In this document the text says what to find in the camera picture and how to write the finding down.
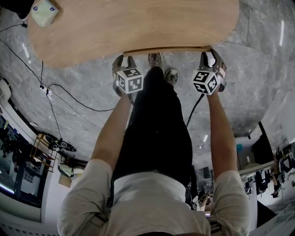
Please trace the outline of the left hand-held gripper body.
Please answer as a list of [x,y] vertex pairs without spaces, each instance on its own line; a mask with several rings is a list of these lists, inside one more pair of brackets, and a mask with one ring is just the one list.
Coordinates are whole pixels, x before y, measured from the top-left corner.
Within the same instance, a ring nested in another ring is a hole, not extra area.
[[121,96],[122,92],[127,95],[143,90],[144,76],[137,68],[124,69],[114,72],[113,88]]

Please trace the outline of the wooden drawer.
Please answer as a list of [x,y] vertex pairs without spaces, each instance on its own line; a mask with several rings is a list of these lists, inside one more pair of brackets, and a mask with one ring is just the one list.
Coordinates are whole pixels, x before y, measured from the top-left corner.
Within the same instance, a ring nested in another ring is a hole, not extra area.
[[210,52],[212,49],[211,46],[203,47],[157,47],[157,48],[146,48],[126,51],[123,53],[123,56],[135,56],[141,54],[149,53],[165,53],[165,52]]

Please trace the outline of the person's right forearm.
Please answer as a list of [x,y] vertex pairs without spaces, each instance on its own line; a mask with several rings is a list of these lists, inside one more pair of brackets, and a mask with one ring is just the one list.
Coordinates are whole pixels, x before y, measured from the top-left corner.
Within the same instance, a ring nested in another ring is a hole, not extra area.
[[207,99],[210,111],[212,167],[214,178],[217,179],[226,171],[237,171],[236,143],[218,91]]

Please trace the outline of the person's left forearm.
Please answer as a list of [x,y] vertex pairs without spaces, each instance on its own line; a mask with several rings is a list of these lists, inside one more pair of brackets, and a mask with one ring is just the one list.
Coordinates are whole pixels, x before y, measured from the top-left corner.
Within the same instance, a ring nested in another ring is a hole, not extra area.
[[123,144],[131,102],[125,93],[116,104],[97,138],[91,159],[105,161],[113,170]]

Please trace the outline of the wooden desk top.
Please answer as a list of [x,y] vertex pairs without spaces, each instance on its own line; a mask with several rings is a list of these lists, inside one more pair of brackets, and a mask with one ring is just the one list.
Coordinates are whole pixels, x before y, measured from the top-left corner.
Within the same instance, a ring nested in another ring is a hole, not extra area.
[[36,56],[65,68],[126,51],[212,46],[236,26],[239,0],[53,0],[59,12],[28,34]]

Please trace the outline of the person's right shoe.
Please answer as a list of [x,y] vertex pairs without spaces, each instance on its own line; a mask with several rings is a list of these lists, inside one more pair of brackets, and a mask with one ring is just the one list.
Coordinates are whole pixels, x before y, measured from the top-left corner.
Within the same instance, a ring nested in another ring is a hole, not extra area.
[[178,71],[175,68],[168,68],[164,73],[165,81],[174,86],[178,80]]

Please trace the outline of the person's black trousers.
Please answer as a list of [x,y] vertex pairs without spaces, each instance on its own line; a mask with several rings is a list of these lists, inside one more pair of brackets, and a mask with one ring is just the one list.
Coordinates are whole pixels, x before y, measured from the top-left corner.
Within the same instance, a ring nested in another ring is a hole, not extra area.
[[113,179],[158,171],[187,186],[192,167],[192,142],[179,98],[174,87],[165,81],[161,68],[153,67],[147,73],[133,114]]

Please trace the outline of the white power strip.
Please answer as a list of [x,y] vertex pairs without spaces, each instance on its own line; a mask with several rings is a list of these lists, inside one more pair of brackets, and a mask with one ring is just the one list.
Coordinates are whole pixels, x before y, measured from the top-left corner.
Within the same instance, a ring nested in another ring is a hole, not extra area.
[[46,97],[51,100],[51,95],[52,95],[52,91],[46,87],[46,86],[43,86],[43,85],[40,85],[40,89],[46,94]]

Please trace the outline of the black desk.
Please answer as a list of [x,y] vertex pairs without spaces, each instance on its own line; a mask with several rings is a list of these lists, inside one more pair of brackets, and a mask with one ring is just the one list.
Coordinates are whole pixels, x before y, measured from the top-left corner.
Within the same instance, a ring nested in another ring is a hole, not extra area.
[[261,131],[259,138],[251,138],[250,135],[238,137],[236,141],[237,168],[239,171],[273,163],[273,152],[264,126],[258,123]]

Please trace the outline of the pale tissue box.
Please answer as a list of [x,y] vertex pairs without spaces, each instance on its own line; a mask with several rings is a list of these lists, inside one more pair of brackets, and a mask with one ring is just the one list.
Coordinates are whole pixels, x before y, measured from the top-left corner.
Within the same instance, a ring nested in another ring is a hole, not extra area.
[[40,0],[35,3],[31,10],[31,16],[40,27],[49,26],[59,9],[50,0]]

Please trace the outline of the green bag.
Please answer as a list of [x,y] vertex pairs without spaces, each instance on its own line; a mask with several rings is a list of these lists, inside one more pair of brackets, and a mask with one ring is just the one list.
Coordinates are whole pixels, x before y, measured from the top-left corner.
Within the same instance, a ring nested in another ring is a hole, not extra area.
[[71,177],[74,176],[73,168],[72,167],[69,167],[67,165],[64,165],[62,163],[59,163],[59,165],[58,165],[58,171],[62,175],[66,176],[66,177],[69,177],[69,178],[71,178]]

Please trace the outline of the orange metal rack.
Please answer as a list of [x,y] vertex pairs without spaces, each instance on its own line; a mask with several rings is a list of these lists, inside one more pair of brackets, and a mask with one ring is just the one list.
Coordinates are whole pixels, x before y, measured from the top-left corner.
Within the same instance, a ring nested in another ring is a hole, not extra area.
[[50,142],[45,133],[39,133],[32,145],[30,157],[45,165],[48,172],[54,172],[54,165],[57,159],[57,151],[50,149]]

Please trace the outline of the black furniture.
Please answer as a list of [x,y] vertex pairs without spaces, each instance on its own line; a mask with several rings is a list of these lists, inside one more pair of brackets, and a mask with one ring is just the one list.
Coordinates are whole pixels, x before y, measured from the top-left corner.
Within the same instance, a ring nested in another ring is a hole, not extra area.
[[0,0],[0,6],[16,13],[20,19],[25,19],[35,0]]

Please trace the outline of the brown cardboard sheet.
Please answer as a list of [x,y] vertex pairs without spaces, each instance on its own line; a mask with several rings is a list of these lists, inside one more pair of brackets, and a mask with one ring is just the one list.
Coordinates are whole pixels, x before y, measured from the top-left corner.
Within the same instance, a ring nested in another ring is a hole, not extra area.
[[72,180],[69,177],[66,177],[64,175],[60,175],[58,183],[62,186],[70,188]]

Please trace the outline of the blue framed glass partition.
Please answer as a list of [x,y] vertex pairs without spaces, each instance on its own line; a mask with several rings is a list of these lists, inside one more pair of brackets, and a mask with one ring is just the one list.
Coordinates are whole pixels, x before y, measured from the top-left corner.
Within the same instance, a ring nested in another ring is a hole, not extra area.
[[48,168],[30,156],[32,148],[0,115],[0,192],[41,208]]

